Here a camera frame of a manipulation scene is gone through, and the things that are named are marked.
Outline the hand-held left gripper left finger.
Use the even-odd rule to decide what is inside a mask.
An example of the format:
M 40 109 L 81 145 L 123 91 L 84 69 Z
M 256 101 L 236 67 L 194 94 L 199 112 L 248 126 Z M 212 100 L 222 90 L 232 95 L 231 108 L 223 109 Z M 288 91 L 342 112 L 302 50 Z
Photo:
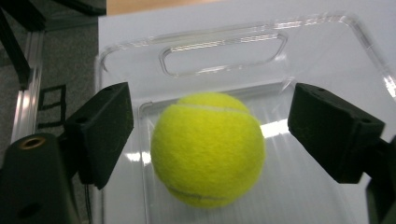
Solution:
M 59 137 L 67 174 L 102 189 L 134 128 L 126 82 L 97 92 L 64 124 Z

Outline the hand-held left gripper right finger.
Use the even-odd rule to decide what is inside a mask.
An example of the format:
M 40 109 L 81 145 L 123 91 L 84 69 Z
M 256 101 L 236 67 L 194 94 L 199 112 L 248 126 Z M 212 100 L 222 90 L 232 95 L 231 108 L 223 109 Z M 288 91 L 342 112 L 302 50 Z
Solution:
M 288 117 L 290 133 L 337 182 L 356 184 L 366 173 L 388 183 L 385 123 L 321 87 L 295 86 Z

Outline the yellow tennis ball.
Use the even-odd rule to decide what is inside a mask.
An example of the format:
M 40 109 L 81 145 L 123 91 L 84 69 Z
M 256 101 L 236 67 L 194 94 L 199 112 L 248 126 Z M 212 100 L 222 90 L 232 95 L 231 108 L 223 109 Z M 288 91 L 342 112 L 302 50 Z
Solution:
M 257 182 L 265 144 L 260 123 L 225 93 L 196 93 L 169 105 L 151 137 L 151 162 L 171 194 L 192 206 L 232 203 Z

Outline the black stand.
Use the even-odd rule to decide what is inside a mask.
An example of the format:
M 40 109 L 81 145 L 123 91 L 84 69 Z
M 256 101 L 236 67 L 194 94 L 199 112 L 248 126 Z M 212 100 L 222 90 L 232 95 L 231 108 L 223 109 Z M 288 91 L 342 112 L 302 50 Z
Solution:
M 50 0 L 64 7 L 69 7 L 87 16 L 106 15 L 106 9 L 94 7 L 80 0 Z M 30 32 L 42 32 L 46 29 L 46 18 L 30 2 L 30 0 L 0 0 L 0 42 L 2 43 L 13 67 L 18 75 L 21 90 L 28 89 L 31 67 L 27 62 L 21 47 L 13 34 L 7 18 L 7 12 L 22 27 Z

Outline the wooden table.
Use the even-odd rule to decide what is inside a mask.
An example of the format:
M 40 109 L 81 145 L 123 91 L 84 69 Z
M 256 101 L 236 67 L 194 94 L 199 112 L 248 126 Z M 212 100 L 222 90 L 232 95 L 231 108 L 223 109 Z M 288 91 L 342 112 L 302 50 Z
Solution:
M 107 16 L 147 11 L 166 7 L 207 4 L 221 0 L 106 0 Z

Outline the metal floor rail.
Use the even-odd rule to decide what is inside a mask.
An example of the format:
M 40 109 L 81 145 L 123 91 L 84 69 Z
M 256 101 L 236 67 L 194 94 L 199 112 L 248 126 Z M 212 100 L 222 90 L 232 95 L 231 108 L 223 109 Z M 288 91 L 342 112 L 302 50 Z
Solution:
M 34 32 L 27 36 L 25 56 L 31 66 L 31 73 L 27 89 L 18 92 L 11 143 L 36 131 L 44 35 L 44 32 Z

